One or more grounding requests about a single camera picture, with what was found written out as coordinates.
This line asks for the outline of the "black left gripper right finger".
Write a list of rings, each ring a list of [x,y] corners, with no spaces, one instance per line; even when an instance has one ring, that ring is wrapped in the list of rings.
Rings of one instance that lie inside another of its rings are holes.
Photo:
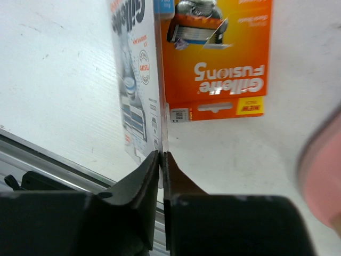
[[[166,248],[171,255],[315,255],[293,202],[272,195],[210,195],[163,156]]]

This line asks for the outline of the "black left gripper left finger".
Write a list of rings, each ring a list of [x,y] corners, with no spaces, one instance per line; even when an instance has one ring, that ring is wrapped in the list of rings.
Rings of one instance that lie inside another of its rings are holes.
[[[148,255],[153,249],[159,153],[98,194],[5,178],[1,255]]]

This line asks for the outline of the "orange Gillette Fusion box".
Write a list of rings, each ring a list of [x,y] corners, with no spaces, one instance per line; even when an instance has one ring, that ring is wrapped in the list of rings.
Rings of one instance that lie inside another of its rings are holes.
[[[171,122],[260,117],[272,1],[159,1]]]

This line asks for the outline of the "white Gillette blister pack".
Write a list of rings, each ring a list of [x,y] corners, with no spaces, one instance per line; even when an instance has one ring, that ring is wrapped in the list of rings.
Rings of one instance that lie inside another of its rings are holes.
[[[109,1],[125,151],[140,164],[168,145],[157,1]]]

